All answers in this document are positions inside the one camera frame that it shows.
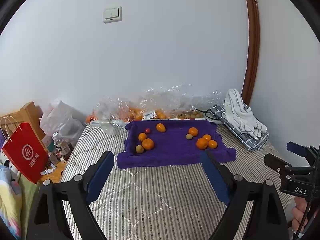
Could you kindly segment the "right hand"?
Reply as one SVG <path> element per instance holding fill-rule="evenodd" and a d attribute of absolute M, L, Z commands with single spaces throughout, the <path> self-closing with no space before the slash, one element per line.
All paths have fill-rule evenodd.
<path fill-rule="evenodd" d="M 304 216 L 304 212 L 306 210 L 307 201 L 301 197 L 295 197 L 294 200 L 295 206 L 291 210 L 291 213 L 293 215 L 292 228 L 294 232 L 297 232 Z"/>

